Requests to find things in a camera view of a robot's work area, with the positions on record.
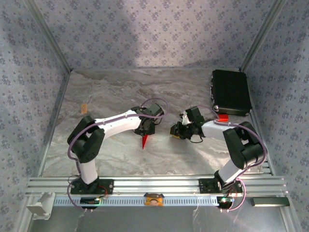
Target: black case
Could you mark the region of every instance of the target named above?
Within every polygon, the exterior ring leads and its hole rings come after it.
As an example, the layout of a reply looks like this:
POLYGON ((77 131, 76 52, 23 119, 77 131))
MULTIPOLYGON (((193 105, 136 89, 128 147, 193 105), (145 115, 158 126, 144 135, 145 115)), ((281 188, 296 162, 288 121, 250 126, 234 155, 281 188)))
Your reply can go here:
POLYGON ((248 115, 252 106, 246 74, 214 70, 211 79, 211 99, 213 110, 217 113, 248 115))

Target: white bracket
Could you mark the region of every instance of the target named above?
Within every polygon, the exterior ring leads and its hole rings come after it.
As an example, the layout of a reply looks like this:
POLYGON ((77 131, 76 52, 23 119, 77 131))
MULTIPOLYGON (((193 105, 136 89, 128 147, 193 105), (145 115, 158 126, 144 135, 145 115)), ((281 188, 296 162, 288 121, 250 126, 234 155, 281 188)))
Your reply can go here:
POLYGON ((50 218, 55 197, 54 192, 42 192, 35 204, 27 205, 28 210, 33 213, 33 220, 48 220, 50 218))

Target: gray marble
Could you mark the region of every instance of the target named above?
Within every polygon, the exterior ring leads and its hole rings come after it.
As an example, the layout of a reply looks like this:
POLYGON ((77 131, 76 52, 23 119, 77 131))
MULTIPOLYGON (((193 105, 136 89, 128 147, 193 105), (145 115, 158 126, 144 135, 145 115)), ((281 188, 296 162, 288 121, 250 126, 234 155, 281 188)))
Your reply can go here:
MULTIPOLYGON (((43 176, 77 174, 67 157, 67 137, 84 117, 81 105, 88 104, 94 118, 114 116, 138 106, 148 98, 161 97, 170 104, 170 113, 148 137, 145 149, 141 137, 131 131, 104 141, 96 166, 99 175, 213 174, 229 159, 223 141, 205 138, 201 144, 169 135, 179 113, 190 106, 210 106, 212 70, 119 70, 72 72, 48 150, 43 176)), ((163 108, 166 106, 156 101, 163 108)), ((201 109, 205 118, 212 112, 201 109)), ((233 116, 233 122, 248 120, 233 116)))

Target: patterned wall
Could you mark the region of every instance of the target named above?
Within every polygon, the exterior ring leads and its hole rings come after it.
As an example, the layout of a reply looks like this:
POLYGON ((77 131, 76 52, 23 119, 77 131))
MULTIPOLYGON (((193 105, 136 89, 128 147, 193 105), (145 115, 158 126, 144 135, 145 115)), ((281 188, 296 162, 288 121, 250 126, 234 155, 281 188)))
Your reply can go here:
POLYGON ((21 0, 0 1, 0 231, 12 231, 27 178, 36 176, 64 80, 21 0))
POLYGON ((35 0, 73 69, 241 65, 273 0, 35 0))
POLYGON ((309 1, 288 1, 247 75, 276 172, 309 231, 309 1))

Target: small wooden block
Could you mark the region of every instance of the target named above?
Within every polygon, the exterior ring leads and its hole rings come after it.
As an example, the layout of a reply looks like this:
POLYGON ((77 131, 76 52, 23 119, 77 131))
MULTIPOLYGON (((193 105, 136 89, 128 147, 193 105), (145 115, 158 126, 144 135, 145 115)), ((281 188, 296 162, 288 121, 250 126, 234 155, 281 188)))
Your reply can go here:
POLYGON ((87 104, 86 104, 86 103, 82 104, 82 114, 83 114, 83 115, 84 115, 84 114, 87 114, 87 111, 88 111, 87 104))

